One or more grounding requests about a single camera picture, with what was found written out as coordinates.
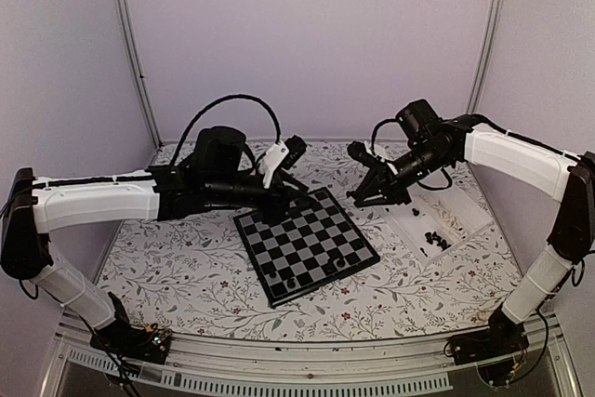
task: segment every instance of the chessboard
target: chessboard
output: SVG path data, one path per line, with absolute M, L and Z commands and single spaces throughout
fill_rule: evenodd
M 269 226 L 258 211 L 234 218 L 272 308 L 380 261 L 329 190 L 310 193 L 307 207 Z

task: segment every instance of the vent grille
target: vent grille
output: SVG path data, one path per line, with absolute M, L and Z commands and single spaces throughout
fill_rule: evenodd
M 117 375 L 115 365 L 104 353 L 71 347 L 69 360 L 97 371 Z M 141 377 L 138 381 L 213 397 L 392 397 L 426 395 L 453 388 L 446 373 L 392 380 L 374 385 L 260 385 L 171 371 L 162 371 L 155 380 Z

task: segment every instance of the white wall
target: white wall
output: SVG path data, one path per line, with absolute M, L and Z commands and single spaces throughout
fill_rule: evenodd
M 165 140 L 178 139 L 212 99 L 240 92 L 268 101 L 287 137 L 360 138 L 414 99 L 429 99 L 444 116 L 464 112 L 489 0 L 129 5 Z M 272 136 L 270 120 L 253 104 L 221 106 L 201 125 L 221 123 Z
M 595 150 L 594 0 L 505 0 L 479 112 L 562 149 Z M 526 269 L 558 207 L 541 193 L 493 172 L 480 181 L 514 253 Z M 567 285 L 556 313 L 585 395 L 595 395 L 595 259 L 578 289 Z
M 0 197 L 16 170 L 50 177 L 126 172 L 145 165 L 150 140 L 113 0 L 0 0 Z M 55 234 L 86 273 L 112 224 Z M 39 392 L 60 309 L 27 299 L 0 271 L 0 395 Z

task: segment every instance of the floral pattern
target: floral pattern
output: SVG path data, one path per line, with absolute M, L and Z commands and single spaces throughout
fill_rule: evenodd
M 254 142 L 258 156 L 269 143 Z M 124 302 L 136 324 L 157 322 L 198 336 L 324 341 L 409 337 L 485 324 L 521 276 L 493 222 L 446 256 L 422 267 L 372 208 L 346 192 L 364 167 L 347 144 L 313 142 L 292 173 L 313 189 L 326 186 L 381 256 L 381 262 L 271 309 L 232 217 L 214 211 L 183 220 L 124 223 L 99 279 Z M 192 150 L 183 148 L 181 156 Z M 391 143 L 396 157 L 404 144 Z M 174 146 L 159 151 L 166 163 Z M 450 170 L 456 185 L 487 210 L 469 169 Z

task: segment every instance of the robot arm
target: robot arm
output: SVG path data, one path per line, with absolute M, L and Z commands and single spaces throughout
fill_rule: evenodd
M 489 329 L 475 341 L 459 336 L 450 343 L 457 364 L 528 346 L 522 322 L 563 284 L 595 240 L 595 155 L 556 151 L 510 134 L 480 115 L 443 120 L 424 99 L 412 102 L 391 121 L 402 127 L 411 151 L 391 161 L 374 146 L 353 142 L 349 155 L 369 168 L 362 184 L 350 193 L 356 206 L 408 204 L 409 186 L 456 162 L 491 167 L 561 203 L 545 250 L 491 315 Z
M 305 149 L 302 139 L 292 137 L 273 144 L 256 166 L 245 135 L 218 126 L 204 129 L 192 154 L 175 166 L 92 179 L 35 178 L 32 169 L 23 168 L 3 210 L 2 268 L 81 315 L 95 332 L 92 346 L 162 364 L 170 332 L 156 324 L 132 327 L 115 295 L 90 283 L 55 246 L 50 250 L 50 233 L 92 222 L 168 220 L 245 206 L 262 212 L 264 220 L 283 220 L 291 202 L 309 199 L 305 185 L 284 171 Z M 238 170 L 244 152 L 256 173 Z

